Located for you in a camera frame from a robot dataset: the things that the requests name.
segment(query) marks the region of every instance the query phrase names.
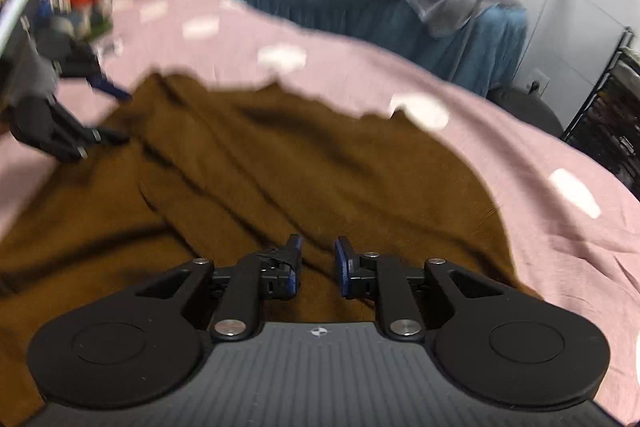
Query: gray ribbed surface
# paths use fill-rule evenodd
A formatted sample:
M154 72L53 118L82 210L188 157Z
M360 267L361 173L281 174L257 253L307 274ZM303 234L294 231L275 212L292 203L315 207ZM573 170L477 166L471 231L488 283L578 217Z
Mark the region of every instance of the gray ribbed surface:
M562 412L498 409L467 397L416 344L372 323L268 323L218 346L203 370L159 401L118 412L49 405L29 427L596 427L618 425L584 403Z

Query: silver screw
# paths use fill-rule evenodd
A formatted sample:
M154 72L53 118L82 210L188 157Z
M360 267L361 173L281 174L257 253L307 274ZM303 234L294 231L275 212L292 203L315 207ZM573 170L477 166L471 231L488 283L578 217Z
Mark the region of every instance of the silver screw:
M220 333L220 335L235 337L240 333L244 333L244 330L246 330L246 324L236 319L226 319L216 323L216 325L213 326L213 329Z
M411 335L420 333L420 330L422 329L419 323L412 321L411 319L399 319L398 321L393 321L390 328L396 335L402 335L403 337L410 337Z

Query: brown cloth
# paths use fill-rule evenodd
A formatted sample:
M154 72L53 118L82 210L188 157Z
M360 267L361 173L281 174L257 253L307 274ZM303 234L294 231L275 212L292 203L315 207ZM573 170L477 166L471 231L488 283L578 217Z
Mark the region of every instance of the brown cloth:
M504 230L471 170L403 113L359 120L277 84L207 92L151 75L109 119L130 144L60 166L0 245L0 420L42 405L25 365L44 322L196 257L229 266L303 237L296 299L271 320L362 321L341 299L334 240L421 266L444 257L518 286Z

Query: power socket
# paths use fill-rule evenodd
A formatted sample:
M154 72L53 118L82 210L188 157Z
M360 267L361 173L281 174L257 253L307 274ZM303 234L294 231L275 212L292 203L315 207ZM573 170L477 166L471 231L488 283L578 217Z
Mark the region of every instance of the power socket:
M540 95L542 95L545 92L546 86L549 85L550 81L551 79L546 76L546 74L544 74L538 68L534 68L533 71L529 73L529 78L527 79L525 90L529 92L531 90L531 86L533 86L533 83L537 82L540 84L540 89L538 89L538 92L540 93Z

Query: pink bedsheet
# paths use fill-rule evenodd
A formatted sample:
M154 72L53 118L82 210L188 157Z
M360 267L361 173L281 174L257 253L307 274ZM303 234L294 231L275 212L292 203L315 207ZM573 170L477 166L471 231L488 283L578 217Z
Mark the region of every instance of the pink bedsheet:
M623 423L640 420L640 203L612 174L402 58L238 0L114 0L114 27L122 54L104 65L132 90L152 69L188 71L212 89L254 89L276 72L287 89L353 116L403 107L484 180L520 279L602 329L612 355L597 401ZM113 107L84 83L63 85L60 100L85 122ZM53 167L0 139L0 237Z

